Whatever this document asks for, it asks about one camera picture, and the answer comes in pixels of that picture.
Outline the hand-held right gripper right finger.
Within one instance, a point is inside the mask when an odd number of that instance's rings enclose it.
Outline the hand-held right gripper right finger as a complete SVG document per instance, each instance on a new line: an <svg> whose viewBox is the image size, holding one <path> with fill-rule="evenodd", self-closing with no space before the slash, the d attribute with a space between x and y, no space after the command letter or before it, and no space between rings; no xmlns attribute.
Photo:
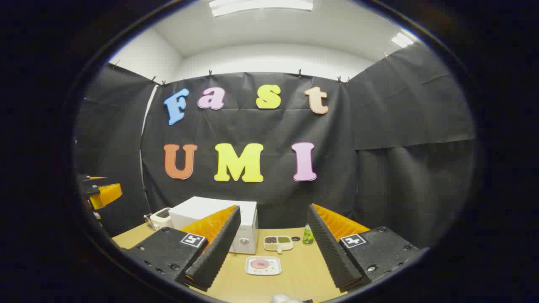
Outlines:
<svg viewBox="0 0 539 303"><path fill-rule="evenodd" d="M308 207L307 224L341 292L386 278L423 255L388 227L369 229L316 204Z"/></svg>

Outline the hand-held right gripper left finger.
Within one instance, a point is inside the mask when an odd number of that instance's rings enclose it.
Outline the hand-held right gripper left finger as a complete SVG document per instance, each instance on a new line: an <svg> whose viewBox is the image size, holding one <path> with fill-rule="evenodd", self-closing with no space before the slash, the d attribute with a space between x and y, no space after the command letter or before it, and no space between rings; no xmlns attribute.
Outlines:
<svg viewBox="0 0 539 303"><path fill-rule="evenodd" d="M223 266L240 223L240 207L232 205L179 230L160 228L123 251L158 276L207 291Z"/></svg>

